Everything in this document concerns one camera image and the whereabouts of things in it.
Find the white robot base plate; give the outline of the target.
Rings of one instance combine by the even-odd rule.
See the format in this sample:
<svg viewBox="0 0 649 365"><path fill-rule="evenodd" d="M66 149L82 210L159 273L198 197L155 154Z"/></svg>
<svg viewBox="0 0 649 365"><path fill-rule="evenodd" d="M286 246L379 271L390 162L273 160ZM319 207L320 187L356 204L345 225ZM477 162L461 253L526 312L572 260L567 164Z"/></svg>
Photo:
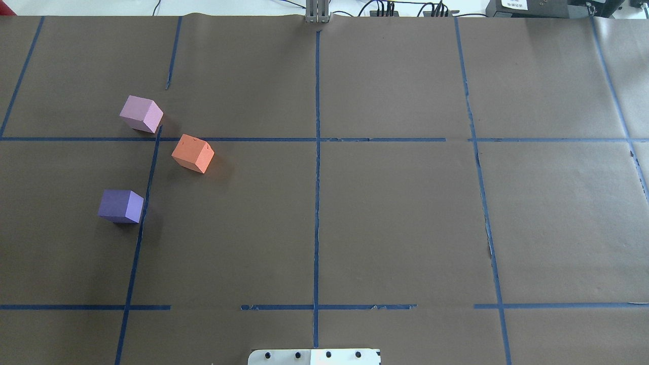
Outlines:
<svg viewBox="0 0 649 365"><path fill-rule="evenodd" d="M381 364L379 349L258 349L248 356L248 364Z"/></svg>

